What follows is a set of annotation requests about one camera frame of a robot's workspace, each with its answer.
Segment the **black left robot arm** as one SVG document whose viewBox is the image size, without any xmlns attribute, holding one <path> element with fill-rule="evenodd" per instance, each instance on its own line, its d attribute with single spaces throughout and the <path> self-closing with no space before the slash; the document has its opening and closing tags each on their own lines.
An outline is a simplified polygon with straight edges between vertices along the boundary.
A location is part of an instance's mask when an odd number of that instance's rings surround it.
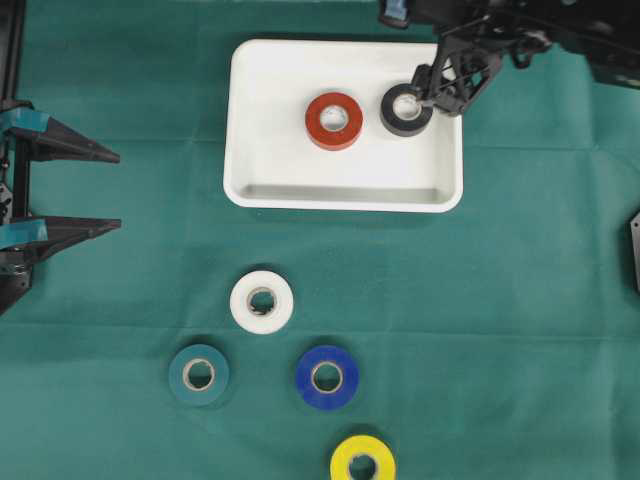
<svg viewBox="0 0 640 480">
<path fill-rule="evenodd" d="M 37 216 L 30 211 L 31 164 L 56 160 L 117 164 L 120 156 L 16 97 L 24 1 L 1 3 L 1 308 L 32 287 L 34 267 L 121 227 L 116 219 Z"/>
</svg>

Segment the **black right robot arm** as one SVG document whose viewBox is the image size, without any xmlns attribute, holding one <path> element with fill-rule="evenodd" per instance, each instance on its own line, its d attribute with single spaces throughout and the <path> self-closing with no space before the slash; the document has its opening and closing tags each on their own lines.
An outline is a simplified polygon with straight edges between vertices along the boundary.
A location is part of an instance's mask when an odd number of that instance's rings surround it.
<svg viewBox="0 0 640 480">
<path fill-rule="evenodd" d="M 396 29 L 429 25 L 435 60 L 410 82 L 427 107 L 463 114 L 500 71 L 517 69 L 554 45 L 584 57 L 599 82 L 639 86 L 639 4 L 636 1 L 382 1 L 381 23 Z"/>
</svg>

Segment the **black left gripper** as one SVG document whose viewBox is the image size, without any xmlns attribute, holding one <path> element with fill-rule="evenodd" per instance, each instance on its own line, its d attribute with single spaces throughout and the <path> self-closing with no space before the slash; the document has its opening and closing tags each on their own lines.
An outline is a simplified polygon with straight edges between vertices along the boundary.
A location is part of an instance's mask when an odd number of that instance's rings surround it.
<svg viewBox="0 0 640 480">
<path fill-rule="evenodd" d="M 28 290 L 33 266 L 121 227 L 119 219 L 33 217 L 31 162 L 114 163 L 120 156 L 28 101 L 1 101 L 1 288 Z"/>
</svg>

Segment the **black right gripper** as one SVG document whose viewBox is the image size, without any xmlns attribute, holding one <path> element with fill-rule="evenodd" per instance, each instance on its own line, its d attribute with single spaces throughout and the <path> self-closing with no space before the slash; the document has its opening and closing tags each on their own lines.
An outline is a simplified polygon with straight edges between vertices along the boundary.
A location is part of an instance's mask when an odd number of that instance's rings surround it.
<svg viewBox="0 0 640 480">
<path fill-rule="evenodd" d="M 516 18 L 517 6 L 516 1 L 381 1 L 379 20 L 397 29 L 433 27 L 439 37 L 435 59 L 416 68 L 411 89 L 419 103 L 458 116 L 499 73 L 502 55 L 526 68 L 534 55 L 551 48 L 548 34 Z"/>
</svg>

